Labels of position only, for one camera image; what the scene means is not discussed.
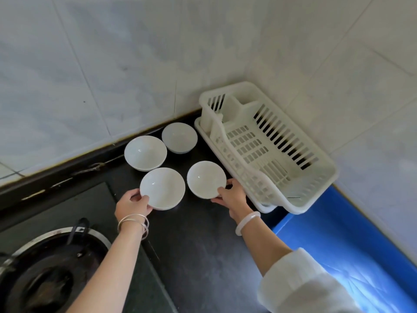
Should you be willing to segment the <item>black pan support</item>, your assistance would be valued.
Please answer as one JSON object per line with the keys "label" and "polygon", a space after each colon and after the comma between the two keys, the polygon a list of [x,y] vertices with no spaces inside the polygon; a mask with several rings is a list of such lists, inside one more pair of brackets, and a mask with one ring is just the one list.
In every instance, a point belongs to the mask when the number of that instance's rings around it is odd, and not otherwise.
{"label": "black pan support", "polygon": [[81,242],[84,242],[86,235],[89,233],[90,230],[90,222],[87,218],[82,217],[80,218],[77,223],[72,227],[69,237],[67,238],[66,245],[70,246],[73,243],[74,237],[76,233],[81,235]]}

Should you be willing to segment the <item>black glass gas cooktop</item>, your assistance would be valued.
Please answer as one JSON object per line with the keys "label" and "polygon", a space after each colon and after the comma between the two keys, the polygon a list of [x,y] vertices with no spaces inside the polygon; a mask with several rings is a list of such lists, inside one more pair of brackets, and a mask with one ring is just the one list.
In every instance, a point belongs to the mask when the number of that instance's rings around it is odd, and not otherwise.
{"label": "black glass gas cooktop", "polygon": [[74,226],[82,217],[112,244],[117,237],[115,207],[109,187],[102,183],[36,214],[13,216],[9,220],[0,217],[0,251],[12,253],[47,232]]}

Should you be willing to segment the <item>person's left forearm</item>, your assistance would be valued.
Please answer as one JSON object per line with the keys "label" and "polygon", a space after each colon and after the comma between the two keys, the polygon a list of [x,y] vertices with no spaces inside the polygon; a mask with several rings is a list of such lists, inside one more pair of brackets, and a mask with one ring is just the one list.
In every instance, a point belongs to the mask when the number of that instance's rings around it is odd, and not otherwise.
{"label": "person's left forearm", "polygon": [[141,238],[140,224],[124,222],[99,268],[66,313],[122,313]]}

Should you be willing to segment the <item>person's left hand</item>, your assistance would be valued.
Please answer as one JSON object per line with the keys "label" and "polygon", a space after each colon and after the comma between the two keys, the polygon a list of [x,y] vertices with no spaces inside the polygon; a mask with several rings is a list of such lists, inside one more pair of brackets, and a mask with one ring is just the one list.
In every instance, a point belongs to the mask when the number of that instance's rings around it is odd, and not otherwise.
{"label": "person's left hand", "polygon": [[127,191],[116,204],[115,216],[117,221],[129,214],[141,214],[146,217],[153,211],[153,207],[149,203],[131,202],[130,190]]}

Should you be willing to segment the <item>person's right hand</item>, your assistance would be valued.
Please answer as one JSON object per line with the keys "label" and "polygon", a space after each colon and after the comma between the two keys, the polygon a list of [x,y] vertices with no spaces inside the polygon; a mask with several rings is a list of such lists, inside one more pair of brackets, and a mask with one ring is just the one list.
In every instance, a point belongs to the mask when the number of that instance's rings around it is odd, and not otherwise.
{"label": "person's right hand", "polygon": [[247,197],[242,185],[234,178],[227,180],[230,194],[227,199],[212,198],[211,202],[222,205],[229,210],[231,218],[238,224],[245,216],[253,212],[247,204]]}

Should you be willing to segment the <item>silver bangle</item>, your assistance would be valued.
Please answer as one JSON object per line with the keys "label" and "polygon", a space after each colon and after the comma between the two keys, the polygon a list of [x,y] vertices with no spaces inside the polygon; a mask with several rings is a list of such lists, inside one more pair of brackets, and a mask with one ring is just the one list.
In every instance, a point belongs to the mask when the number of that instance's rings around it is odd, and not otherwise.
{"label": "silver bangle", "polygon": [[133,221],[135,223],[140,224],[142,226],[142,238],[141,238],[141,240],[143,241],[147,238],[147,236],[149,234],[149,220],[147,219],[147,217],[144,218],[144,221],[140,221],[140,220],[137,220],[137,219],[134,219],[134,218],[123,219],[118,224],[118,231],[121,230],[121,227],[122,227],[123,223],[127,222],[127,221]]}
{"label": "silver bangle", "polygon": [[125,217],[123,217],[121,220],[123,220],[123,219],[126,219],[126,218],[134,218],[134,219],[137,219],[137,220],[140,220],[140,221],[144,221],[144,218],[145,218],[146,216],[145,215],[141,215],[141,214],[129,214],[129,215],[127,215],[127,216],[125,216]]}

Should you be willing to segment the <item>white jade bangle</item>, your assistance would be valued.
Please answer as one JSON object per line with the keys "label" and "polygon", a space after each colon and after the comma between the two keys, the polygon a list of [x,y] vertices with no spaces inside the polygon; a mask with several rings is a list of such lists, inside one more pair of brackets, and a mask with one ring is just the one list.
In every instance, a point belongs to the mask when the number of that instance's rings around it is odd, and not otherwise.
{"label": "white jade bangle", "polygon": [[252,219],[256,218],[256,217],[261,217],[261,213],[258,211],[253,211],[250,214],[248,214],[247,216],[245,216],[238,224],[237,227],[235,229],[235,234],[237,236],[242,236],[242,229],[246,226],[247,223],[249,223]]}

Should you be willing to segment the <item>person's right forearm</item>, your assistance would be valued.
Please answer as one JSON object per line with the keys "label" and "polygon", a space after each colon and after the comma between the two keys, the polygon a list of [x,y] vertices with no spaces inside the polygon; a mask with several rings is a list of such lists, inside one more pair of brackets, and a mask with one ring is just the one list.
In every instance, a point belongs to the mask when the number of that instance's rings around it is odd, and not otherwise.
{"label": "person's right forearm", "polygon": [[246,224],[242,237],[262,276],[278,260],[292,252],[259,217]]}

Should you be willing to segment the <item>blue cover sheet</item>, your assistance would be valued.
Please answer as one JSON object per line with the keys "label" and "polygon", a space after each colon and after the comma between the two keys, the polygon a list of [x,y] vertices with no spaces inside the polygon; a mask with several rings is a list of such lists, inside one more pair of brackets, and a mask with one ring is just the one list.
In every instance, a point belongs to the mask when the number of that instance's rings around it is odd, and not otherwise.
{"label": "blue cover sheet", "polygon": [[290,248],[309,252],[364,312],[417,313],[417,267],[335,187],[271,228]]}

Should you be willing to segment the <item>white plastic dish rack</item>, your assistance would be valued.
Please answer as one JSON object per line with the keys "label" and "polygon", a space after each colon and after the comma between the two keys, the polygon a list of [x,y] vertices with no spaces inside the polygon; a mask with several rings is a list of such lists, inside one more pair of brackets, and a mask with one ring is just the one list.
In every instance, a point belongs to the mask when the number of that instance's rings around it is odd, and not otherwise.
{"label": "white plastic dish rack", "polygon": [[200,126],[262,205],[305,213],[336,181],[333,160],[253,83],[203,92]]}

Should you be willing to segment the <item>white ceramic bowl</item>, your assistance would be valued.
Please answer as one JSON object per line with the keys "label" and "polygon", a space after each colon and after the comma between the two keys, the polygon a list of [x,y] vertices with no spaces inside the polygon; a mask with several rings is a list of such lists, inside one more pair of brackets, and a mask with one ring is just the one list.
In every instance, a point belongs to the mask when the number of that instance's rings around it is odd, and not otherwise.
{"label": "white ceramic bowl", "polygon": [[185,181],[176,170],[156,168],[148,172],[140,183],[140,194],[149,197],[149,205],[154,210],[175,208],[185,194]]}
{"label": "white ceramic bowl", "polygon": [[195,163],[187,173],[189,189],[197,197],[205,200],[219,196],[218,188],[225,188],[227,177],[224,170],[211,161]]}
{"label": "white ceramic bowl", "polygon": [[138,136],[125,147],[126,162],[137,171],[149,172],[159,168],[168,154],[164,142],[154,136]]}
{"label": "white ceramic bowl", "polygon": [[161,137],[167,149],[176,154],[190,152],[198,141],[194,128],[181,122],[171,123],[166,126],[162,131]]}

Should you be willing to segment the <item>white sleeve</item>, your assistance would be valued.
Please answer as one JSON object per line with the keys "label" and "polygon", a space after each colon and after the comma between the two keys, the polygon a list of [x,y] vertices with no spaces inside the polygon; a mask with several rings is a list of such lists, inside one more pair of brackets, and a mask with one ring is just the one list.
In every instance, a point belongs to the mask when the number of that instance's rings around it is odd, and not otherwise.
{"label": "white sleeve", "polygon": [[272,265],[257,299],[272,313],[362,313],[346,288],[303,248]]}

